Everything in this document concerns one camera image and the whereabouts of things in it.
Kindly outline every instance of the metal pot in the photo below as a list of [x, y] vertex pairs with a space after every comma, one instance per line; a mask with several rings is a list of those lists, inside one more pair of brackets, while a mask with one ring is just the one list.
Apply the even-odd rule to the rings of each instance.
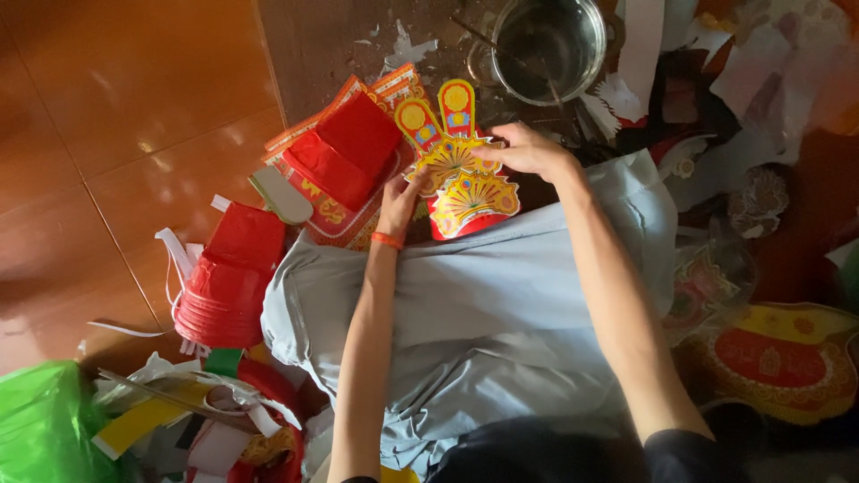
[[561, 100], [570, 101], [594, 82], [606, 53], [613, 55], [623, 44], [623, 21], [614, 14], [607, 18], [614, 32], [611, 41], [606, 39], [606, 20], [592, 0], [513, 0], [498, 16], [492, 40], [528, 68], [495, 49], [476, 46], [469, 55], [469, 71], [479, 83], [497, 81], [528, 104], [554, 106], [548, 82], [534, 75], [548, 70]]

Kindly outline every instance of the green plastic bag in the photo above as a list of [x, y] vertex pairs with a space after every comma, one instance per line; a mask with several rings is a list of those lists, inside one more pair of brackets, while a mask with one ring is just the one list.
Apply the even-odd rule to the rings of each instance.
[[74, 361], [0, 377], [0, 483], [119, 483], [90, 439], [107, 424]]

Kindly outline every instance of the brown tile floor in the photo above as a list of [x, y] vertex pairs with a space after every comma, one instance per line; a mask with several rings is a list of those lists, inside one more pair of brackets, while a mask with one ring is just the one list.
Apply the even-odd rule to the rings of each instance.
[[259, 202], [273, 92], [250, 2], [0, 0], [0, 375], [176, 351], [86, 322], [170, 327], [153, 235], [205, 242], [214, 194]]

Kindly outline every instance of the dark clothing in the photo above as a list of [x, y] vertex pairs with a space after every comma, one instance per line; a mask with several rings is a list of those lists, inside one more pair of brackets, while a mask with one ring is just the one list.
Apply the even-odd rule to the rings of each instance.
[[[748, 477], [720, 446], [689, 431], [649, 437], [644, 456], [654, 483], [747, 483]], [[557, 434], [541, 424], [495, 424], [465, 436], [445, 453], [428, 483], [598, 483], [608, 464], [593, 437]], [[344, 483], [376, 483], [367, 477]]]

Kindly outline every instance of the orange wristband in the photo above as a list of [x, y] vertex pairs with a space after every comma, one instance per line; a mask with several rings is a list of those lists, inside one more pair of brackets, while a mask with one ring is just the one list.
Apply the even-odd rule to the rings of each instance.
[[387, 233], [381, 233], [379, 231], [375, 231], [375, 232], [373, 232], [372, 239], [376, 240], [377, 242], [384, 243], [384, 244], [388, 245], [389, 247], [397, 248], [398, 250], [403, 249], [403, 242], [400, 240], [397, 240], [396, 238], [394, 238], [393, 236], [390, 236]]

